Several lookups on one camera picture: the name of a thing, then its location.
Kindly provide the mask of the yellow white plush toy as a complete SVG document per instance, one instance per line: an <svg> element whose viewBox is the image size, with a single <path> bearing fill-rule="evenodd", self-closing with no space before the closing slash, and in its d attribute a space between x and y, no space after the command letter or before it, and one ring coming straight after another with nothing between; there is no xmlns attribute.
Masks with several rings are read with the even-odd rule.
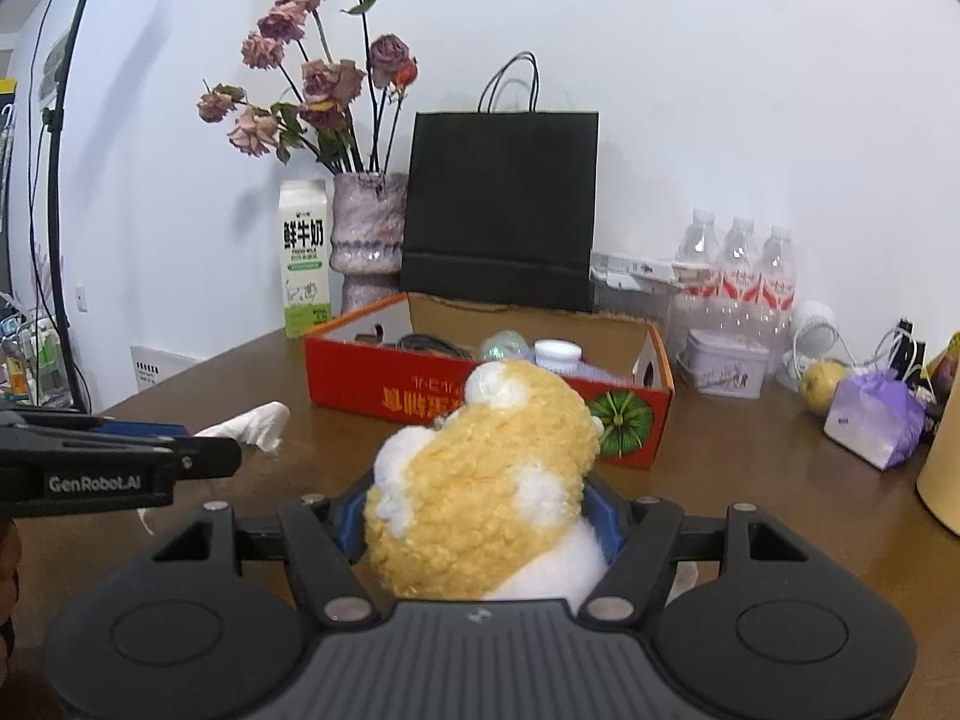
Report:
<svg viewBox="0 0 960 720"><path fill-rule="evenodd" d="M607 569L583 515L601 429L578 392L537 366L521 408L466 403L377 452L366 551L404 600L566 601L579 610Z"/></svg>

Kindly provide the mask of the white cloth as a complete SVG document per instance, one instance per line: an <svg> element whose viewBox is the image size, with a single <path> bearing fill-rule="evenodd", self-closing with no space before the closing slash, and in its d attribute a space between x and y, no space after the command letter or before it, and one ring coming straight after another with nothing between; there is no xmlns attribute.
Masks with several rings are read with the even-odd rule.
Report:
<svg viewBox="0 0 960 720"><path fill-rule="evenodd" d="M270 401L244 411L213 426L205 427L197 437L224 437L238 444L254 447L263 454L275 455L281 445L283 431L290 421L291 411L279 401Z"/></svg>

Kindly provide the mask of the purple fluffy pouch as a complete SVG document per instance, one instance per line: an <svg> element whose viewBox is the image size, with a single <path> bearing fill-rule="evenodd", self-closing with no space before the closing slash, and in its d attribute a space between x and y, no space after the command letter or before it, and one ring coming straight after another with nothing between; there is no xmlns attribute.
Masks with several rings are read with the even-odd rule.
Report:
<svg viewBox="0 0 960 720"><path fill-rule="evenodd" d="M628 379L614 376L602 367L592 366L589 362L584 361L578 362L576 376L579 379L590 380L590 382L610 383L610 385L626 385L628 383Z"/></svg>

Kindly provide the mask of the iridescent clear plastic bag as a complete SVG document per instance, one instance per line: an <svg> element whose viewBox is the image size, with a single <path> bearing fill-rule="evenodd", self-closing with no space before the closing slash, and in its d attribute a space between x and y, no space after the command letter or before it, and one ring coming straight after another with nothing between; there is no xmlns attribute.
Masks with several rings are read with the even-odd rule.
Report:
<svg viewBox="0 0 960 720"><path fill-rule="evenodd" d="M478 346L480 361L516 361L529 359L532 348L529 342L516 330L500 330L485 338Z"/></svg>

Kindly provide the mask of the red cardboard box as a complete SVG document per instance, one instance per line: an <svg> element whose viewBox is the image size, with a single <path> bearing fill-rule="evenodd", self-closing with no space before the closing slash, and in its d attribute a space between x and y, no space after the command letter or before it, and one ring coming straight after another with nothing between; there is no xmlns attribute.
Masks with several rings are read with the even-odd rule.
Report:
<svg viewBox="0 0 960 720"><path fill-rule="evenodd" d="M532 359L480 361L478 346L500 330L529 343L581 346L583 361L626 385L562 376L601 429L601 457L615 465L654 463L675 394L664 342L652 323L631 317L473 304L397 294L314 328L304 337L309 397L317 405L400 424L427 426L466 403L521 408L532 400Z"/></svg>

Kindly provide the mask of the white tin container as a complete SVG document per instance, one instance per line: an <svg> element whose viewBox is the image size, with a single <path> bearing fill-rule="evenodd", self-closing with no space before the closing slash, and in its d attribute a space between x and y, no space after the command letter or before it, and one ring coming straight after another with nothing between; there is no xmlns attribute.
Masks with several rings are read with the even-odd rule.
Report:
<svg viewBox="0 0 960 720"><path fill-rule="evenodd" d="M743 335L693 328L675 356L680 375L703 395L758 400L770 349Z"/></svg>

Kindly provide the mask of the flat white red box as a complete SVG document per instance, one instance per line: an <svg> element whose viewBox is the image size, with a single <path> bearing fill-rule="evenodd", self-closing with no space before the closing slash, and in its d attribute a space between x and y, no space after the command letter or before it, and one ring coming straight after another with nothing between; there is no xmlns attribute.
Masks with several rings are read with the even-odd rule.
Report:
<svg viewBox="0 0 960 720"><path fill-rule="evenodd" d="M626 255L590 254L590 276L608 288L628 291L685 289L711 278L711 266L678 260L633 259Z"/></svg>

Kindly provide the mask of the yellow green pear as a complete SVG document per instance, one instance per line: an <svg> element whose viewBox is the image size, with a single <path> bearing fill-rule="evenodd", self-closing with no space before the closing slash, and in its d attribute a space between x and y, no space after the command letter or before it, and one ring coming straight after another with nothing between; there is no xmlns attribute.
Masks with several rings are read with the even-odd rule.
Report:
<svg viewBox="0 0 960 720"><path fill-rule="evenodd" d="M812 362L800 376L799 392L805 408L815 416L827 416L832 408L836 387L848 377L850 368L841 362L821 359Z"/></svg>

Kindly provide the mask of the water bottle right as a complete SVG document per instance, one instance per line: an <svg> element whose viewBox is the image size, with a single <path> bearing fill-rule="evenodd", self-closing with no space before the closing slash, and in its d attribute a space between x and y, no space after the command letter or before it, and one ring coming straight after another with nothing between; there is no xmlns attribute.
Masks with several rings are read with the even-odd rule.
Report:
<svg viewBox="0 0 960 720"><path fill-rule="evenodd" d="M771 227L770 236L761 248L758 273L758 302L766 309L789 314L796 300L797 271L793 239L786 227Z"/></svg>

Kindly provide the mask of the water bottle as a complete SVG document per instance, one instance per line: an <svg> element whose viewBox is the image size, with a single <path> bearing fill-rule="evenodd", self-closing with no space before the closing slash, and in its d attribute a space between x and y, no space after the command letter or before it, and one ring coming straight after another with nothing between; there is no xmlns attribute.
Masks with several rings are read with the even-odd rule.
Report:
<svg viewBox="0 0 960 720"><path fill-rule="evenodd" d="M711 298L718 291L719 239L713 211L693 211L693 221L683 233L677 250L686 291Z"/></svg>
<svg viewBox="0 0 960 720"><path fill-rule="evenodd" d="M758 298L760 270L758 270L755 223L748 218L736 218L727 232L719 255L719 294L731 301L750 304Z"/></svg>
<svg viewBox="0 0 960 720"><path fill-rule="evenodd" d="M766 309L789 314L796 300L797 271L793 239L786 227L771 227L770 236L761 248L758 273L758 302Z"/></svg>

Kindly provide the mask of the purple gift bag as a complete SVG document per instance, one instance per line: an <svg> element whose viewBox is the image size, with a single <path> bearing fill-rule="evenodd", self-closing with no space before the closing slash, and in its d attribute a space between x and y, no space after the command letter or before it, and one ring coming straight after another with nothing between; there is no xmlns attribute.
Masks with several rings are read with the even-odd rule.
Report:
<svg viewBox="0 0 960 720"><path fill-rule="evenodd" d="M843 379L823 424L825 436L885 472L910 460L924 431L926 411L892 371Z"/></svg>

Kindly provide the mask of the white green milk carton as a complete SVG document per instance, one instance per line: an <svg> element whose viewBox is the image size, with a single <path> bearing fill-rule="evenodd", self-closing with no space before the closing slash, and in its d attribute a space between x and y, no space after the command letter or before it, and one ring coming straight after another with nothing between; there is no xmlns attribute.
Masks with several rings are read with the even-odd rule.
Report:
<svg viewBox="0 0 960 720"><path fill-rule="evenodd" d="M324 181L285 181L278 197L283 325L299 338L331 320L329 199Z"/></svg>

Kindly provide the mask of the water bottle left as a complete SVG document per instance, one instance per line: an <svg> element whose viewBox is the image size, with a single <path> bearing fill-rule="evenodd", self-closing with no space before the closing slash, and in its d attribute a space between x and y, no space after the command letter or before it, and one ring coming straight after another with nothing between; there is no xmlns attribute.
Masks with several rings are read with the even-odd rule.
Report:
<svg viewBox="0 0 960 720"><path fill-rule="evenodd" d="M677 250L686 291L711 298L718 291L719 239L713 211L693 211L693 221L683 233Z"/></svg>

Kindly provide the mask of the black paper shopping bag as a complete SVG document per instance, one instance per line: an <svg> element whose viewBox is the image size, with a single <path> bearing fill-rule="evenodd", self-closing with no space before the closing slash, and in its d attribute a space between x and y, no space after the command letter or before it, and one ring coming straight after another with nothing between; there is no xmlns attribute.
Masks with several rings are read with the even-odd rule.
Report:
<svg viewBox="0 0 960 720"><path fill-rule="evenodd" d="M400 289L568 312L590 309L599 115L496 112L500 68L470 112L418 114Z"/></svg>

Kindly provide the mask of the colourful snack packet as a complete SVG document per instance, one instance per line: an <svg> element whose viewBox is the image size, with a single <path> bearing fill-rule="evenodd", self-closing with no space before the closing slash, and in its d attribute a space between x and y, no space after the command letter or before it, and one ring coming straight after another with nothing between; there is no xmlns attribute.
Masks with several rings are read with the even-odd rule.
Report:
<svg viewBox="0 0 960 720"><path fill-rule="evenodd" d="M934 394L937 414L942 415L949 403L953 384L958 376L958 360L960 359L960 333L955 332L950 337L947 348L940 353L929 365L928 379Z"/></svg>

